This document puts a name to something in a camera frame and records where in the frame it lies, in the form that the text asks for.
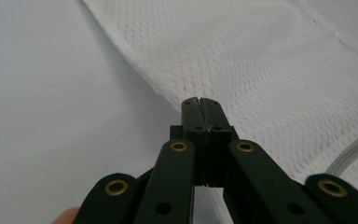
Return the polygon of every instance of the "white tabletop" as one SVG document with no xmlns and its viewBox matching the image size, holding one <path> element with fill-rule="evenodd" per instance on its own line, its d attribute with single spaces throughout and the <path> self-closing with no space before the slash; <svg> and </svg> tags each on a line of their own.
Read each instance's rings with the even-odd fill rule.
<svg viewBox="0 0 358 224">
<path fill-rule="evenodd" d="M 358 40 L 358 1 L 309 3 Z M 105 175 L 141 175 L 179 123 L 80 1 L 0 0 L 0 223 L 49 223 Z M 195 223 L 217 223 L 208 200 Z"/>
</svg>

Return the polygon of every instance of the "black hole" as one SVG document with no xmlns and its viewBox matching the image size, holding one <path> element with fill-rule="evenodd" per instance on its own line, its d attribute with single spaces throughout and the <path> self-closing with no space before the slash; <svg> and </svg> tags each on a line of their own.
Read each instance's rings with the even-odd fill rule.
<svg viewBox="0 0 358 224">
<path fill-rule="evenodd" d="M 223 128 L 222 127 L 220 127 L 220 126 L 214 126 L 213 127 L 213 130 L 215 130 L 215 131 L 220 131 L 220 130 L 222 130 Z"/>
<path fill-rule="evenodd" d="M 287 204 L 287 209 L 291 213 L 293 213 L 295 215 L 298 215 L 298 216 L 303 216 L 305 214 L 304 208 L 301 205 L 297 204 L 297 203 L 289 203 L 289 204 Z"/>
<path fill-rule="evenodd" d="M 240 148 L 241 148 L 241 149 L 245 149 L 245 150 L 249 150 L 249 149 L 251 149 L 251 145 L 241 144 L 241 145 L 240 145 Z"/>
<path fill-rule="evenodd" d="M 113 185 L 109 186 L 109 190 L 112 192 L 121 191 L 124 188 L 122 183 L 114 183 Z"/>
<path fill-rule="evenodd" d="M 169 203 L 159 203 L 156 206 L 156 212 L 163 216 L 169 214 L 171 210 L 172 208 Z"/>
<path fill-rule="evenodd" d="M 337 187 L 337 186 L 334 185 L 334 184 L 325 183 L 324 186 L 325 186 L 328 190 L 330 190 L 330 191 L 332 191 L 332 192 L 335 192 L 335 193 L 340 193 L 340 192 L 341 192 L 341 190 L 339 189 L 339 187 Z"/>
<path fill-rule="evenodd" d="M 174 147 L 175 149 L 182 149 L 182 148 L 184 148 L 185 146 L 184 146 L 183 144 L 176 143 L 175 145 L 173 145 L 173 147 Z"/>
</svg>

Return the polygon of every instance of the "human hand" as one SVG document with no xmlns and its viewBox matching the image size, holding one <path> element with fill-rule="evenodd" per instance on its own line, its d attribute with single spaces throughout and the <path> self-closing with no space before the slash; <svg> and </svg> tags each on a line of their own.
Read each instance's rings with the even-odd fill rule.
<svg viewBox="0 0 358 224">
<path fill-rule="evenodd" d="M 78 207 L 70 208 L 60 214 L 51 224 L 72 224 L 79 211 Z"/>
</svg>

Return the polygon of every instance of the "mesh laundry bag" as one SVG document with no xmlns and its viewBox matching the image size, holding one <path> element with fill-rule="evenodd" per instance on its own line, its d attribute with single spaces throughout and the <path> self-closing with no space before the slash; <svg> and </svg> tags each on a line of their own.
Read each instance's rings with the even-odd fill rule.
<svg viewBox="0 0 358 224">
<path fill-rule="evenodd" d="M 296 181 L 358 139 L 358 43 L 302 1 L 84 2 L 156 92 L 177 109 L 192 96 L 220 102 Z M 347 167 L 358 188 L 358 161 Z"/>
</svg>

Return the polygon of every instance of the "gray zipper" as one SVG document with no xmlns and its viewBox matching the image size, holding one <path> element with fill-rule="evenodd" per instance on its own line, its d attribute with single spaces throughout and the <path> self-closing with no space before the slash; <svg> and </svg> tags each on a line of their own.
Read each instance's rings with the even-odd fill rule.
<svg viewBox="0 0 358 224">
<path fill-rule="evenodd" d="M 326 173 L 340 176 L 358 159 L 358 139 L 350 144 L 327 168 Z"/>
</svg>

